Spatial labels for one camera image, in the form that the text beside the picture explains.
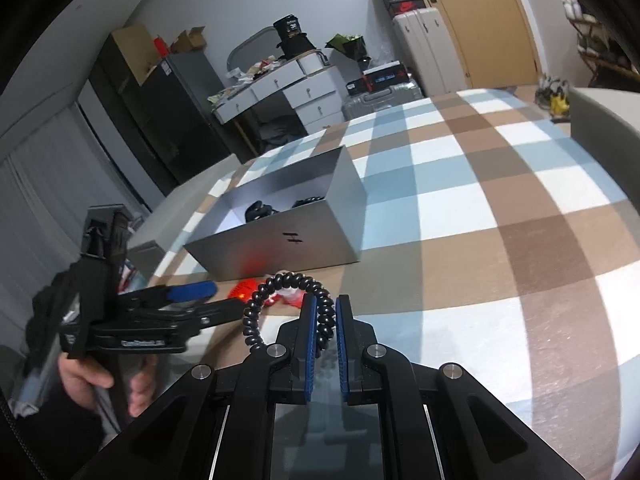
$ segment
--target wooden desk leg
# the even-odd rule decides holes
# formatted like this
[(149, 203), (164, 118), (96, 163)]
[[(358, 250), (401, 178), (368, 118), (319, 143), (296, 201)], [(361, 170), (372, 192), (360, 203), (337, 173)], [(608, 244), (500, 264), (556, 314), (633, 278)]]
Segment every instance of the wooden desk leg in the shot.
[(242, 126), (240, 126), (240, 123), (238, 121), (236, 121), (235, 119), (233, 119), (233, 122), (234, 122), (236, 128), (238, 129), (238, 131), (240, 131), (240, 135), (244, 139), (244, 142), (246, 142), (247, 145), (249, 146), (249, 149), (252, 151), (252, 153), (255, 156), (258, 156), (258, 152), (255, 151), (254, 146), (252, 145), (251, 141), (249, 140), (249, 137), (246, 136), (246, 133), (244, 132), (244, 129), (242, 128)]

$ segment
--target checkered tablecloth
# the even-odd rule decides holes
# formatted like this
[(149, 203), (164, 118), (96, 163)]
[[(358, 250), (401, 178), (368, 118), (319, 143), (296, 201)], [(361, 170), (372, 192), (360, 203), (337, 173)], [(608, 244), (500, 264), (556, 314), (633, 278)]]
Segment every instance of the checkered tablecloth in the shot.
[[(245, 164), (214, 186), (151, 284), (206, 277), (182, 245), (216, 197), (340, 145), (368, 193), (362, 259), (306, 273), (349, 294), (411, 361), (462, 364), (586, 478), (619, 471), (640, 442), (640, 218), (587, 152), (506, 92), (405, 104)], [(297, 315), (271, 307), (265, 339)], [(182, 362), (246, 355), (228, 324)]]

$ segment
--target silver suitcase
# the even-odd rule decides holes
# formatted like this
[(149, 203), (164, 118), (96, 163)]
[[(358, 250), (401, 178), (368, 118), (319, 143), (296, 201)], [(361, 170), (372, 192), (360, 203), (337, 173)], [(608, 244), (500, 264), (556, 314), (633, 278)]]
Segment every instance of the silver suitcase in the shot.
[(394, 28), (428, 96), (468, 88), (458, 53), (438, 9), (398, 14)]
[(418, 83), (411, 79), (406, 83), (391, 85), (389, 88), (377, 92), (366, 92), (357, 96), (347, 97), (342, 105), (342, 112), (349, 121), (356, 117), (362, 117), (422, 98), (422, 91)]

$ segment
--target white desk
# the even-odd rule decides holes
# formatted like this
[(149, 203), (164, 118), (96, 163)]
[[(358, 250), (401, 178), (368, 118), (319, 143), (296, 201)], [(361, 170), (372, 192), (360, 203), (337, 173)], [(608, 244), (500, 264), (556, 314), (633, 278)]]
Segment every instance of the white desk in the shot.
[(216, 117), (227, 123), (281, 91), (309, 134), (344, 122), (342, 101), (347, 94), (344, 80), (335, 66), (327, 67), (321, 59), (321, 52), (314, 50), (286, 62), (216, 108)]

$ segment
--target blue rubber pad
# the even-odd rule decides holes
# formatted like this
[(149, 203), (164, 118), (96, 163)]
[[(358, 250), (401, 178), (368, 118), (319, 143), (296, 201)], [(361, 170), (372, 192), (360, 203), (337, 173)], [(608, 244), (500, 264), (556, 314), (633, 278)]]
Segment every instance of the blue rubber pad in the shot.
[(210, 298), (218, 291), (215, 282), (197, 282), (169, 287), (166, 298), (174, 303)]
[(318, 332), (318, 304), (316, 297), (311, 302), (311, 315), (309, 316), (309, 339), (306, 342), (306, 373), (305, 373), (305, 399), (311, 400), (311, 392), (314, 390), (314, 373), (316, 371), (316, 333)]
[(340, 298), (335, 300), (335, 333), (338, 343), (338, 371), (340, 372), (340, 391), (342, 400), (347, 402), (349, 385), (347, 384), (347, 354), (344, 345), (344, 330), (342, 326), (342, 310), (340, 309)]

